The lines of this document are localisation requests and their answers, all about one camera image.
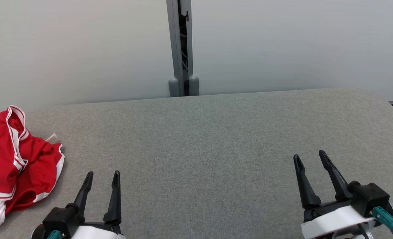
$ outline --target red fabric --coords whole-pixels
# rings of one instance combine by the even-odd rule
[[[0,193],[15,189],[5,199],[5,214],[24,210],[52,191],[63,166],[60,147],[33,137],[21,109],[10,106],[0,113]]]

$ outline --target gray fabric surface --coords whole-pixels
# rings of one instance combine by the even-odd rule
[[[375,182],[393,205],[393,107],[358,89],[225,94],[60,106],[27,113],[56,133],[66,163],[53,192],[12,213],[0,238],[29,238],[72,202],[94,171],[86,219],[101,221],[121,172],[122,232],[131,238],[302,238],[292,156],[323,202],[334,200],[318,151],[348,182]],[[393,238],[385,227],[375,238]]]

